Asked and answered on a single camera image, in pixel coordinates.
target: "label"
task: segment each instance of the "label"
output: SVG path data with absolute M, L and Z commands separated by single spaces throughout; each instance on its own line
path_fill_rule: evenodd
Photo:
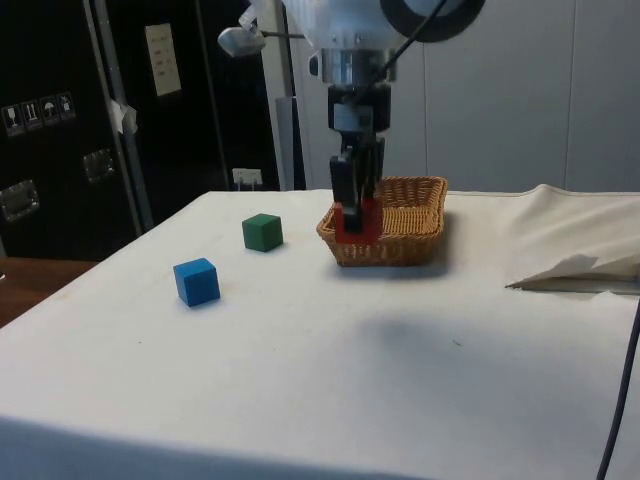
M 176 52 L 173 48 L 171 24 L 151 25 L 145 27 L 147 47 L 156 95 L 161 97 L 182 89 L 180 73 L 176 63 Z
M 22 118 L 27 130 L 42 128 L 42 114 L 37 100 L 30 100 L 22 104 Z
M 14 137 L 25 132 L 20 105 L 2 107 L 2 121 L 4 128 L 7 130 L 7 136 L 9 137 Z
M 62 120 L 73 120 L 76 118 L 76 107 L 69 92 L 56 95 L 58 100 L 58 113 Z
M 333 129 L 339 132 L 372 132 L 373 108 L 367 105 L 334 105 Z
M 60 122 L 60 114 L 56 97 L 44 97 L 40 99 L 40 111 L 45 125 L 55 125 Z

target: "red block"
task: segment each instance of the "red block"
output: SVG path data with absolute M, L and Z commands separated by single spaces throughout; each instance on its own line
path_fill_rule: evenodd
M 362 201 L 362 233 L 344 231 L 342 204 L 336 203 L 333 212 L 336 227 L 336 242 L 354 245 L 372 245 L 382 235 L 382 205 L 377 200 L 365 198 Z

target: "electrical socket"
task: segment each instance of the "electrical socket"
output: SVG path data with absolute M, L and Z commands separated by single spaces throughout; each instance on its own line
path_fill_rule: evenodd
M 234 168 L 233 183 L 237 185 L 262 185 L 262 171 L 259 168 Z

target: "blue cube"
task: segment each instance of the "blue cube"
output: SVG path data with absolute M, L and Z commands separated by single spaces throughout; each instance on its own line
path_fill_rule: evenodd
M 193 307 L 220 298 L 218 273 L 206 258 L 173 267 L 180 298 Z

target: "wicker basket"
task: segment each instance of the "wicker basket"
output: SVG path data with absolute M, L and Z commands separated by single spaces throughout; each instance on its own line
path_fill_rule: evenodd
M 383 233 L 373 245 L 339 244 L 333 206 L 318 225 L 338 265 L 411 266 L 425 263 L 444 230 L 447 181 L 440 177 L 386 177 L 378 184 Z

